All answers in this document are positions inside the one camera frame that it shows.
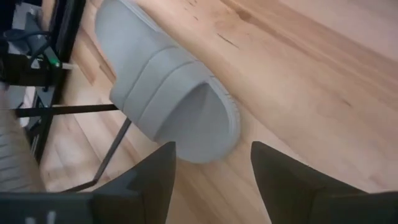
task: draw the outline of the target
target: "metal frame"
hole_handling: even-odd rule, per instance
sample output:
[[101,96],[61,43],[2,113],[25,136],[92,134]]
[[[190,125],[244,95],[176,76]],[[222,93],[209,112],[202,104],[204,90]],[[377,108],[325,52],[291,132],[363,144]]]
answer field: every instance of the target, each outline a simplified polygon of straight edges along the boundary
[[[40,52],[44,49],[43,58],[36,60],[38,68],[28,66],[32,60],[26,55],[7,54],[1,57],[4,66],[4,72],[0,74],[2,81],[9,85],[36,86],[32,108],[13,110],[17,118],[30,118],[25,132],[31,145],[31,152],[38,164],[43,156],[55,115],[118,110],[114,105],[53,106],[60,99],[67,77],[67,71],[62,69],[62,65],[70,59],[84,6],[84,0],[58,0],[54,5],[50,21],[51,38],[42,35],[26,38],[31,52]],[[30,34],[40,31],[42,30],[35,17],[28,13],[25,32]],[[126,119],[93,180],[66,192],[80,191],[98,183],[130,124],[131,121]]]

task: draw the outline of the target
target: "floor plank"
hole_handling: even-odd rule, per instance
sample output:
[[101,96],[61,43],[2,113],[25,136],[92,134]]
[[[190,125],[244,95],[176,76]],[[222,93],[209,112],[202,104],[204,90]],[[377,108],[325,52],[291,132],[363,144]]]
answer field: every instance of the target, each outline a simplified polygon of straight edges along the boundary
[[[94,33],[101,2],[87,1],[65,104],[109,103],[116,76]],[[168,223],[270,223],[251,169],[252,141],[368,192],[398,190],[395,1],[136,2],[214,72],[241,112],[241,141],[228,157],[178,161]],[[52,0],[44,4],[49,15]],[[86,180],[124,119],[118,111],[57,119],[42,166],[48,189]],[[132,125],[101,183],[157,147]]]

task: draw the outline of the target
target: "wood grain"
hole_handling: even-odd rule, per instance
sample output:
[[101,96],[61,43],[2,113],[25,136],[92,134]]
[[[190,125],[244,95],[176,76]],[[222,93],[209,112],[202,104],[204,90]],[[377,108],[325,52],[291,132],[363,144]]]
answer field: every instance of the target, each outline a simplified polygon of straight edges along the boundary
[[[115,80],[87,0],[67,105],[107,103]],[[222,161],[177,163],[169,223],[270,223],[249,159],[262,141],[368,192],[398,190],[398,3],[391,0],[136,0],[236,99],[241,141]],[[45,14],[52,0],[44,1]],[[91,178],[122,125],[118,111],[60,116],[42,173],[49,190]],[[158,147],[135,126],[103,177]]]

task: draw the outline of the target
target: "cable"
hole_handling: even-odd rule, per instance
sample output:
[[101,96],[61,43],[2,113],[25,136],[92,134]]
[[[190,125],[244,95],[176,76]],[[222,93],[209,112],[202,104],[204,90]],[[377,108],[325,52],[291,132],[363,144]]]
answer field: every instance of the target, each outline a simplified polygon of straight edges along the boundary
[[9,41],[9,42],[15,42],[15,41],[18,41],[18,40],[23,40],[23,39],[28,38],[28,37],[33,36],[33,35],[50,36],[51,32],[49,32],[49,31],[41,31],[40,30],[40,31],[30,32],[30,33],[27,33],[27,34],[22,34],[22,35],[17,36],[17,37],[1,37],[0,39],[1,40],[6,40],[6,41]]

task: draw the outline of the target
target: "black cable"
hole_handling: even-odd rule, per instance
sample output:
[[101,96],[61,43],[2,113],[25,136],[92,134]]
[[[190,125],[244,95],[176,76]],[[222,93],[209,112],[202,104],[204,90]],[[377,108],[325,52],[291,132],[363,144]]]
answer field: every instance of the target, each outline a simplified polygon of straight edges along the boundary
[[6,41],[9,41],[9,42],[15,42],[15,41],[18,41],[18,40],[23,40],[23,39],[28,38],[28,37],[33,36],[33,35],[50,36],[51,32],[49,32],[49,31],[41,31],[40,30],[40,31],[34,31],[34,32],[22,34],[22,35],[19,35],[17,37],[0,37],[0,39],[1,40],[6,40]]
[[20,109],[24,105],[24,102],[22,101],[18,106],[17,109]]

